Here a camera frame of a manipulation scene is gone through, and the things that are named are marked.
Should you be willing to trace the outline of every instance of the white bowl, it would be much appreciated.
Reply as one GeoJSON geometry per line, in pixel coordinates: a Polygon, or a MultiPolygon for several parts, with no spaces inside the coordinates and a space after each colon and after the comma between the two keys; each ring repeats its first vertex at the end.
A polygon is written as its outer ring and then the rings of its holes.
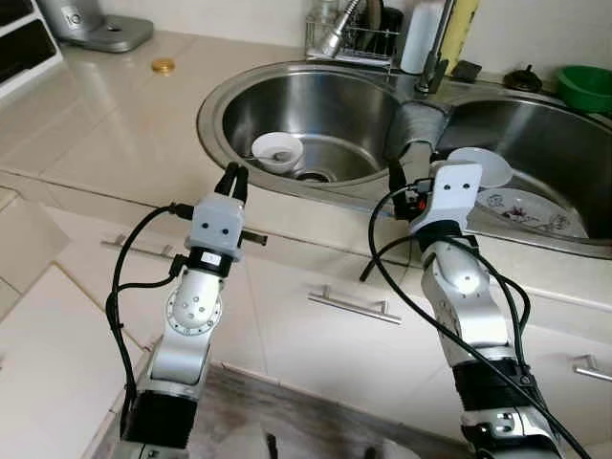
{"type": "Polygon", "coordinates": [[[513,175],[513,169],[508,162],[494,151],[475,146],[458,148],[448,155],[450,161],[472,161],[482,165],[481,188],[497,188],[509,182],[513,175]]]}
{"type": "Polygon", "coordinates": [[[271,132],[258,137],[251,145],[252,155],[261,166],[272,174],[285,174],[295,167],[304,154],[300,139],[286,132],[271,132]],[[286,156],[281,160],[274,156],[286,156]]]}

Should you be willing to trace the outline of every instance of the sink basin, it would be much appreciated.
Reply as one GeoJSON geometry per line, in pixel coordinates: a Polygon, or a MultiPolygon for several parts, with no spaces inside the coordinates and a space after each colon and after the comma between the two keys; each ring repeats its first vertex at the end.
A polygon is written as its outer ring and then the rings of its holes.
{"type": "Polygon", "coordinates": [[[456,105],[438,143],[480,146],[514,169],[508,187],[543,196],[576,215],[591,242],[612,243],[612,128],[544,101],[473,99],[456,105]]]}
{"type": "Polygon", "coordinates": [[[205,101],[198,128],[215,161],[225,165],[239,159],[262,172],[252,143],[270,132],[291,133],[304,145],[302,160],[281,177],[258,174],[254,182],[266,186],[283,178],[334,184],[384,172],[385,135],[398,105],[371,79],[342,68],[270,66],[216,90],[205,101]],[[232,91],[234,86],[239,93],[232,91]],[[214,108],[220,114],[217,126],[209,123],[214,108]],[[225,154],[228,148],[233,155],[225,154]]]}
{"type": "MultiPolygon", "coordinates": [[[[198,134],[222,167],[245,165],[253,185],[370,211],[388,191],[385,139],[393,116],[402,102],[423,98],[414,94],[414,83],[415,76],[333,63],[260,67],[207,97],[198,134]],[[263,170],[251,153],[257,137],[274,131],[304,144],[303,160],[282,176],[263,170]]],[[[427,103],[453,107],[437,145],[442,158],[462,146],[497,151],[514,169],[508,186],[562,207],[588,238],[528,228],[480,205],[470,215],[471,232],[612,259],[612,121],[487,83],[445,80],[427,103]]],[[[429,149],[419,144],[400,159],[409,182],[428,174],[429,159],[429,149]]]]}

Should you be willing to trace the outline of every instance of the yellow bottle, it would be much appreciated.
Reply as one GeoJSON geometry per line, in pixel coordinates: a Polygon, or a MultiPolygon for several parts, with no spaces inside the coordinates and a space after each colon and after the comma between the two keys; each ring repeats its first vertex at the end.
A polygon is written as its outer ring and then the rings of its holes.
{"type": "Polygon", "coordinates": [[[480,0],[456,0],[455,2],[442,43],[442,59],[448,59],[447,75],[450,75],[452,69],[457,65],[479,4],[480,0]]]}

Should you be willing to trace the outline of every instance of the dish rack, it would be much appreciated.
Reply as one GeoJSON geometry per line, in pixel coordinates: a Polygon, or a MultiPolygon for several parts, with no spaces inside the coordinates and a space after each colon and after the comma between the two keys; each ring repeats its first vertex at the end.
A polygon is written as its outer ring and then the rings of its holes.
{"type": "MultiPolygon", "coordinates": [[[[306,16],[305,54],[309,59],[329,59],[317,49],[317,43],[334,28],[333,23],[317,22],[312,14],[306,16]]],[[[343,31],[342,47],[334,60],[373,67],[393,67],[400,32],[375,31],[360,24],[357,16],[350,19],[343,31]]]]}

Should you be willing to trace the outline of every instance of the sink drain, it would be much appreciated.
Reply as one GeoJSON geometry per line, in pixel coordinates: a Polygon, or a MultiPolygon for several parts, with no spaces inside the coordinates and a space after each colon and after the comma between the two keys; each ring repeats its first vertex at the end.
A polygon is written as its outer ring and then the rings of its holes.
{"type": "Polygon", "coordinates": [[[295,179],[300,182],[310,182],[314,184],[329,184],[331,180],[320,172],[299,172],[295,179]]]}

